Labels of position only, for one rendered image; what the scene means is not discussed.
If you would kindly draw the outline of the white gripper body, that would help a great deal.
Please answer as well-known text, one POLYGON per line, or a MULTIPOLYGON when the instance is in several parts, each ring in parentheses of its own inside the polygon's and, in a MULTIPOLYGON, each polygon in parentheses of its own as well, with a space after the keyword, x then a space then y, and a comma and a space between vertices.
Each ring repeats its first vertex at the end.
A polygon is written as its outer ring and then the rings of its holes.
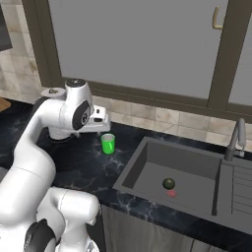
POLYGON ((89 121, 84 127, 82 127, 80 133, 92 133, 92 132, 108 132, 110 130, 110 121, 104 120, 101 122, 89 121))

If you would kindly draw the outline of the grey sink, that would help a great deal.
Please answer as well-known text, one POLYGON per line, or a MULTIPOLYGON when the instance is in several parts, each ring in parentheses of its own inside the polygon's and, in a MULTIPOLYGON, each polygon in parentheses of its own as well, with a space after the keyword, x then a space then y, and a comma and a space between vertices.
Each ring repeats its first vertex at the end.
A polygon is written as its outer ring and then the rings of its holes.
POLYGON ((114 188, 252 235, 252 161, 146 137, 114 188), (173 198, 162 186, 167 177, 173 198))

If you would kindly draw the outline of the green mug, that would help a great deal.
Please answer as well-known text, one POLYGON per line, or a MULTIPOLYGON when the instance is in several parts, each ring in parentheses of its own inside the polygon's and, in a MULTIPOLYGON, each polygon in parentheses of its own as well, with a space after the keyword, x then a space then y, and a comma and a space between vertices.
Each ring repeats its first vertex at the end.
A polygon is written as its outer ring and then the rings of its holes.
POLYGON ((115 136, 107 133, 101 136, 102 151, 107 154, 113 154, 115 149, 115 136))

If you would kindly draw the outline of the dark green round object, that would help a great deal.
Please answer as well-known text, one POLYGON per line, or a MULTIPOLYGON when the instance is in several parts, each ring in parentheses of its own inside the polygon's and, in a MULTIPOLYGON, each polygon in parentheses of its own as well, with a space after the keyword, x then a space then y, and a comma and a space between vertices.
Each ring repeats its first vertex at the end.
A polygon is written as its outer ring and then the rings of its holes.
POLYGON ((167 190, 171 190, 175 187, 175 181, 172 178, 167 177, 162 181, 162 186, 167 190))

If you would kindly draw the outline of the wooden board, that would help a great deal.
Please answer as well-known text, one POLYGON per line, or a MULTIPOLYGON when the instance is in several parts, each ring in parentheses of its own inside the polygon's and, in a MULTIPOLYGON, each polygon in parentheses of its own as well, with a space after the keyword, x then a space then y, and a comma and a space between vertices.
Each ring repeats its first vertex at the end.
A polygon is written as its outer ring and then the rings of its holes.
POLYGON ((10 106, 11 103, 7 99, 0 97, 0 112, 8 109, 10 106))

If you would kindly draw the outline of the grey cupboard door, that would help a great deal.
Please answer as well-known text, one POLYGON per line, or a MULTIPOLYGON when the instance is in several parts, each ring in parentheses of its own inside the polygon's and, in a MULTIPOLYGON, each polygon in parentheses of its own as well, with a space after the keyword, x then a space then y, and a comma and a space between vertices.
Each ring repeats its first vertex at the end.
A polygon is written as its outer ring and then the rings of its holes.
POLYGON ((213 245, 205 242, 194 240, 191 248, 191 252, 227 252, 226 250, 220 249, 213 245))
POLYGON ((107 252, 191 252, 193 239, 101 206, 107 252))

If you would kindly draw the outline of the dark grey appliance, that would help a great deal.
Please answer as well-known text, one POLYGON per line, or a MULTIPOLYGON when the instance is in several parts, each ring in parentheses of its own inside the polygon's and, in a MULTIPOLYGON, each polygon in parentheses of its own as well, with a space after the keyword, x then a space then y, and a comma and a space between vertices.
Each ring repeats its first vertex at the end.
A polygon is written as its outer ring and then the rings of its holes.
POLYGON ((0 52, 4 50, 12 49, 12 48, 13 46, 12 46, 11 38, 8 33, 2 7, 0 6, 0 52))

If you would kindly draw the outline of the grey tap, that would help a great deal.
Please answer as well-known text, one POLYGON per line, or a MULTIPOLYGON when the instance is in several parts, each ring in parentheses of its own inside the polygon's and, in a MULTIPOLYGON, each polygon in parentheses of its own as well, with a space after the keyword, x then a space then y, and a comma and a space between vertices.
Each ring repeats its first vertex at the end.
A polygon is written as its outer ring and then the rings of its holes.
POLYGON ((232 161, 233 156, 236 152, 236 145, 241 147, 239 155, 244 157, 244 149, 246 147, 246 130, 245 130, 245 120, 239 118, 234 126, 231 139, 226 147, 224 159, 227 161, 232 161))

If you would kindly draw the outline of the window with brown frame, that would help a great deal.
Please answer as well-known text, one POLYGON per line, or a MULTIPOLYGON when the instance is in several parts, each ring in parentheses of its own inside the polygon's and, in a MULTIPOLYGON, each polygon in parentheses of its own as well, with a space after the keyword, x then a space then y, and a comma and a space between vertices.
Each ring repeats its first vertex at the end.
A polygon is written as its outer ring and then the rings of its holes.
POLYGON ((43 86, 83 79, 94 95, 252 124, 252 0, 22 2, 43 86))

